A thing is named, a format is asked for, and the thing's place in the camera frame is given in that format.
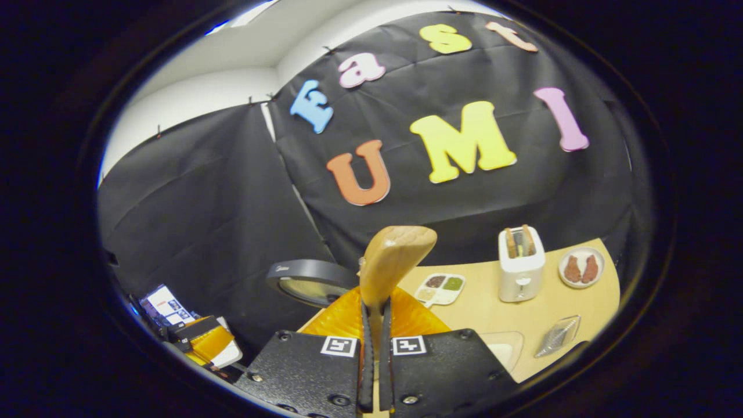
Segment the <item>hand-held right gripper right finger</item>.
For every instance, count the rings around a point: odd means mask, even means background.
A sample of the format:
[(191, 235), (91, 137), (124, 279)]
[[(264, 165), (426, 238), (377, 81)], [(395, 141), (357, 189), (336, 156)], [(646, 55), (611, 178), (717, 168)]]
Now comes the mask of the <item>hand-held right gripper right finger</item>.
[(395, 289), (383, 307), (378, 387), (392, 417), (462, 417), (504, 401), (517, 383), (474, 330), (449, 330)]

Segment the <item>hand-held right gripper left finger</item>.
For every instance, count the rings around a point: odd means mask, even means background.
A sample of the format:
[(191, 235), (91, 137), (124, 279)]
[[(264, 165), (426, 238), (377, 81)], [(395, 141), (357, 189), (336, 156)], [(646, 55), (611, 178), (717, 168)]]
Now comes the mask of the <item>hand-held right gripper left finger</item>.
[(352, 289), (303, 331), (277, 331), (236, 386), (301, 416), (359, 417), (373, 410), (373, 379), (368, 315)]

